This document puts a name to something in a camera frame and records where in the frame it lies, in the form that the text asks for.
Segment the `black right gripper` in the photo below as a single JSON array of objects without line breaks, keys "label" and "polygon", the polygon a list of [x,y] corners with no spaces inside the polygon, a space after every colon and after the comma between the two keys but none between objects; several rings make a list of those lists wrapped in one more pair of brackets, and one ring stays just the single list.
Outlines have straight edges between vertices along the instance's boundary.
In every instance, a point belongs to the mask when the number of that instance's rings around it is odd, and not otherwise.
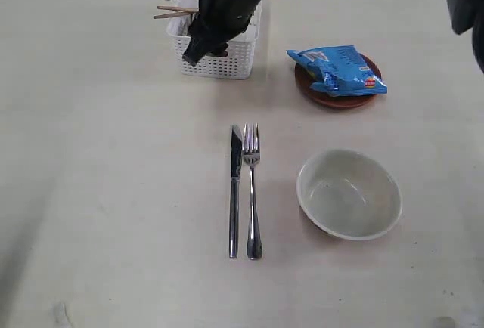
[{"label": "black right gripper", "polygon": [[189,26],[191,40],[183,59],[191,66],[208,53],[246,31],[261,0],[199,0],[199,12]]}]

